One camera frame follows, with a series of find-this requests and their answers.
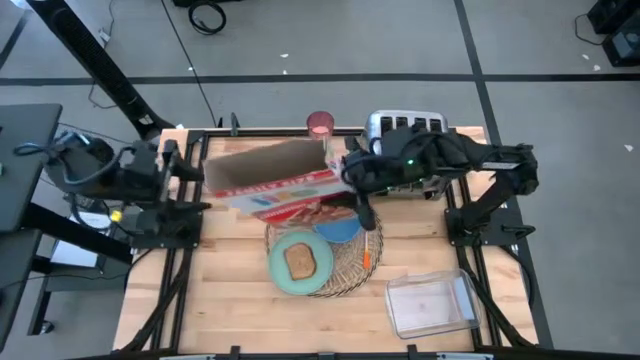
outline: gray floor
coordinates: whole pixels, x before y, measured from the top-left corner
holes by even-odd
[[[114,0],[108,51],[129,76],[190,76],[189,63],[162,5]],[[245,0],[225,3],[228,27],[201,36],[186,11],[165,0],[200,75],[340,73],[470,74],[453,0]],[[108,0],[90,11],[108,26]],[[465,0],[485,74],[637,73],[616,69],[599,47],[575,39],[573,18],[594,0]],[[0,49],[21,11],[0,0]],[[594,40],[588,23],[580,32]],[[0,78],[84,78],[86,72],[31,16]],[[535,145],[541,186],[520,200],[554,345],[640,354],[640,280],[635,212],[640,206],[639,82],[489,83],[502,140]],[[137,85],[163,117],[211,126],[194,84]],[[233,111],[243,126],[302,125],[328,110],[338,125],[360,125],[382,108],[444,113],[453,125],[485,126],[472,82],[315,82],[205,84],[216,116]],[[89,86],[0,86],[0,104],[56,102],[61,121],[125,141],[136,138],[117,109],[87,101]],[[109,104],[96,91],[96,100]],[[625,145],[636,149],[629,152]],[[36,201],[62,214],[62,194],[40,183]],[[37,284],[30,284],[0,359],[61,359],[105,354],[114,337],[121,291],[56,294],[47,336],[26,337]]]

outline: wooden table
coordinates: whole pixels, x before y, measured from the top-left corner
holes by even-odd
[[[484,142],[482,127],[457,131]],[[165,130],[162,141],[175,139],[184,155],[188,130]],[[286,138],[212,138],[208,157],[217,157],[283,141]],[[344,152],[341,138],[336,150]],[[194,148],[196,165],[200,144]],[[471,196],[490,185],[491,173],[470,173]],[[178,182],[172,182],[175,192]],[[191,199],[193,187],[187,190]],[[269,279],[264,244],[265,224],[236,209],[228,209],[203,188],[205,212],[202,240],[194,252],[179,352],[229,353],[240,345],[243,353],[465,351],[473,345],[469,331],[404,341],[396,337],[387,316],[387,281],[407,274],[458,268],[447,240],[443,211],[446,201],[421,199],[374,200],[384,227],[384,253],[371,280],[347,296],[316,299],[290,296]],[[484,257],[493,298],[513,325],[529,341],[536,334],[518,264],[498,248],[485,247]],[[158,300],[165,250],[155,250],[132,271],[120,315],[114,348],[128,343]],[[488,343],[483,313],[483,339]],[[163,346],[168,346],[173,310],[165,320]]]

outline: teal plate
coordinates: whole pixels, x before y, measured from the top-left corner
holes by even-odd
[[[290,246],[303,243],[311,248],[316,261],[316,272],[308,279],[293,280],[289,272],[284,251]],[[271,280],[282,291],[292,295],[309,295],[320,290],[333,272],[333,251],[329,243],[312,232],[294,232],[281,237],[269,253]]]

